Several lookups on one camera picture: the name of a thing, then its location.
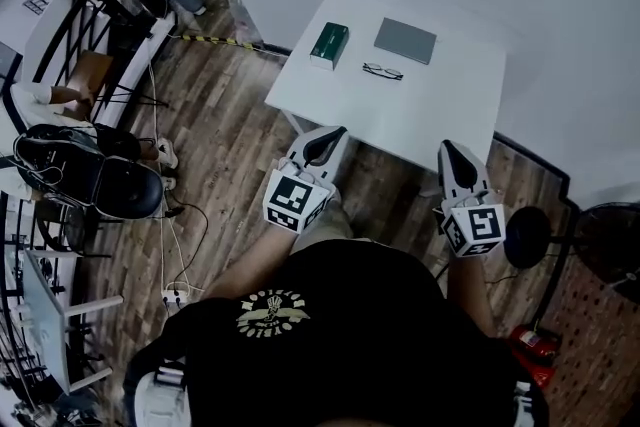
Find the sneaker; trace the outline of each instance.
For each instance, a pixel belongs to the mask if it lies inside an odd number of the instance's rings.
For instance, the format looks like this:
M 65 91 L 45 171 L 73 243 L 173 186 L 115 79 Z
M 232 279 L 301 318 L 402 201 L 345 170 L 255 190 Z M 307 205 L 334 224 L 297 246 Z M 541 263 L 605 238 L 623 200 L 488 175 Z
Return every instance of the sneaker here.
M 175 169 L 178 167 L 178 156 L 173 151 L 173 144 L 164 137 L 158 138 L 158 162 L 163 166 Z
M 162 178 L 162 187 L 165 191 L 172 191 L 178 184 L 175 178 L 168 178 L 166 176 L 161 176 L 160 178 Z

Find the power strip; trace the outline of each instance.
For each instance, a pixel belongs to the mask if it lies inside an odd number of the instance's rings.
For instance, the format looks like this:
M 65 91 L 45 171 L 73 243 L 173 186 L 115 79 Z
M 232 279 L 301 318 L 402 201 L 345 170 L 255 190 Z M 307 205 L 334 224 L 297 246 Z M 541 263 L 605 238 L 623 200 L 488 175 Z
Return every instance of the power strip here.
M 187 293 L 184 290 L 163 290 L 162 301 L 166 303 L 177 303 L 182 307 L 188 302 Z

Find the wooden floor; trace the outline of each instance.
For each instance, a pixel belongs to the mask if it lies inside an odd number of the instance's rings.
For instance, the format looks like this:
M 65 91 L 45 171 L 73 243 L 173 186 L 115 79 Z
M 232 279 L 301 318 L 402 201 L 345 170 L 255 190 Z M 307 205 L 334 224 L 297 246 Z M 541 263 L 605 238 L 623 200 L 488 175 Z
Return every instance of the wooden floor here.
M 204 17 L 203 33 L 231 36 L 233 23 L 222 7 L 225 0 L 206 3 L 212 9 Z M 265 228 L 261 202 L 268 173 L 294 139 L 284 117 L 264 104 L 284 62 L 241 48 L 172 40 L 154 65 L 158 97 L 171 105 L 159 110 L 158 130 L 175 141 L 181 161 L 176 197 L 204 209 L 210 221 L 188 271 L 193 286 L 206 287 Z M 145 90 L 151 91 L 150 84 Z M 151 108 L 137 110 L 132 131 L 153 136 Z M 559 178 L 496 141 L 488 167 L 507 215 L 524 205 L 537 205 L 549 215 L 554 232 L 563 233 L 568 212 L 558 201 Z M 437 187 L 434 173 L 361 144 L 339 185 L 357 236 L 402 249 L 434 273 L 442 268 L 445 241 L 437 235 L 431 213 L 440 198 L 418 196 L 421 187 Z M 173 280 L 181 268 L 169 221 L 164 223 L 164 265 L 160 221 L 144 220 L 111 225 L 98 242 L 113 257 L 85 259 L 82 266 L 89 298 L 125 298 L 120 308 L 106 311 L 97 323 L 98 346 L 114 368 L 97 389 L 114 424 L 122 421 L 120 387 L 127 362 L 161 331 L 167 318 L 161 283 Z M 184 260 L 190 262 L 204 233 L 204 220 L 187 208 L 173 226 Z M 530 319 L 554 263 L 548 257 L 518 273 L 501 249 L 486 260 L 487 286 L 501 334 Z M 193 291 L 190 299 L 197 297 Z M 554 426 L 586 425 L 573 421 L 572 412 L 563 410 L 561 403 L 554 401 L 552 406 Z

